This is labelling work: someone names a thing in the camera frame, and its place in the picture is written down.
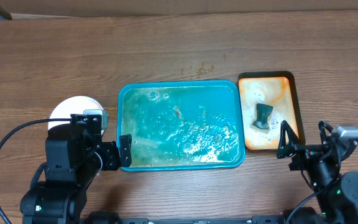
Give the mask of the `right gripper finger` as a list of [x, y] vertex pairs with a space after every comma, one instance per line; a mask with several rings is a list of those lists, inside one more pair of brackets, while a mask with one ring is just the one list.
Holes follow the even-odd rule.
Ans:
[[321, 120], [318, 123], [318, 128], [319, 128], [321, 144], [323, 144], [323, 145], [330, 144], [331, 143], [330, 134], [333, 131], [333, 127], [330, 124], [328, 124], [327, 122]]
[[284, 120], [280, 125], [280, 139], [278, 142], [277, 158], [283, 159], [296, 154], [305, 142], [302, 141], [291, 126]]

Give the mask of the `white plate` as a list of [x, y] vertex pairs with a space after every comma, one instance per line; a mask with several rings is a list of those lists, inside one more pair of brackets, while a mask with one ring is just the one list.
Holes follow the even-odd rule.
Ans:
[[50, 119], [70, 118], [72, 114], [82, 114], [81, 121], [86, 124], [99, 123], [101, 135], [107, 128], [107, 112], [101, 104], [88, 96], [73, 96], [55, 107]]

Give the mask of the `green yellow sponge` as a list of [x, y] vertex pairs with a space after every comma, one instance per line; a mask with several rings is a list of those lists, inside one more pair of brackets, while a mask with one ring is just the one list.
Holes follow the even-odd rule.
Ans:
[[256, 104], [256, 119], [253, 121], [252, 125], [261, 130], [269, 130], [269, 116], [273, 111], [273, 106], [266, 105], [263, 103]]

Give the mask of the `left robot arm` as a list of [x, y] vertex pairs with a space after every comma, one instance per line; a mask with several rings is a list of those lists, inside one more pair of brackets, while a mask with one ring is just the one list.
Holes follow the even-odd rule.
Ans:
[[102, 170], [118, 170], [132, 163], [132, 136], [104, 142], [104, 110], [71, 114], [67, 123], [48, 131], [47, 160], [35, 172], [20, 210], [23, 223], [81, 223], [86, 191]]

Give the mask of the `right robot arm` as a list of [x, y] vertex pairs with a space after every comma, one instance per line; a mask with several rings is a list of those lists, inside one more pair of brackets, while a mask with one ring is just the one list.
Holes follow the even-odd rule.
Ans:
[[284, 223], [358, 223], [358, 171], [340, 172], [358, 146], [358, 128], [318, 124], [320, 144], [301, 142], [286, 121], [280, 126], [277, 158], [291, 158], [289, 169], [299, 171], [313, 193], [295, 208], [285, 210]]

